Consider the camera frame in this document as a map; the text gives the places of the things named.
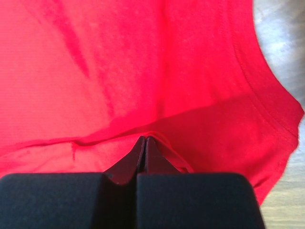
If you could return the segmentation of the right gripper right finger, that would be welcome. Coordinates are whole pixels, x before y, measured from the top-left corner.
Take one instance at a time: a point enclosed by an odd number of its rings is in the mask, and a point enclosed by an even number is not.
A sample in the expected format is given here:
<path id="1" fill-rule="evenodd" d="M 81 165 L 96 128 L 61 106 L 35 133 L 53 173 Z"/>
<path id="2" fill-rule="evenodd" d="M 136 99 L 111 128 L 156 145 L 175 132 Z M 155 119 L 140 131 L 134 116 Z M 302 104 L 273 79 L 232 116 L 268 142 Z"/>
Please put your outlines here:
<path id="1" fill-rule="evenodd" d="M 139 229 L 262 229 L 264 221 L 248 180 L 236 173 L 180 173 L 158 150 L 145 145 L 137 175 Z"/>

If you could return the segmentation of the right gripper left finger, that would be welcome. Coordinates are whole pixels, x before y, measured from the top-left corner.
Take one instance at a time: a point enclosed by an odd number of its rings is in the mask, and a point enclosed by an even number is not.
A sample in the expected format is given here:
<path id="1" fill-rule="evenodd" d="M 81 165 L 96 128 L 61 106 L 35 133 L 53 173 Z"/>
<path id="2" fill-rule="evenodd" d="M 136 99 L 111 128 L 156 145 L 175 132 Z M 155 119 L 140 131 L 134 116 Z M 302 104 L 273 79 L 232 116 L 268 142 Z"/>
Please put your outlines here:
<path id="1" fill-rule="evenodd" d="M 10 174 L 0 180 L 3 229 L 132 229 L 136 175 L 145 149 L 131 151 L 103 173 Z"/>

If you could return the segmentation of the bright red t shirt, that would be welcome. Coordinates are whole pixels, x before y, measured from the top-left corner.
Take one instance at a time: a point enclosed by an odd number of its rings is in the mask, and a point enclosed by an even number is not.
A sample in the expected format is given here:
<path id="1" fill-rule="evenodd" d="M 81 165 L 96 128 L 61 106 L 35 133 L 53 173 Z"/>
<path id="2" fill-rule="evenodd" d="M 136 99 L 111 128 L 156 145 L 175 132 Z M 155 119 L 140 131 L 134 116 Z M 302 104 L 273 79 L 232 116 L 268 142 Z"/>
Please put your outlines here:
<path id="1" fill-rule="evenodd" d="M 152 136 L 181 172 L 234 172 L 263 203 L 304 111 L 251 0 L 3 0 L 0 174 L 103 172 Z"/>

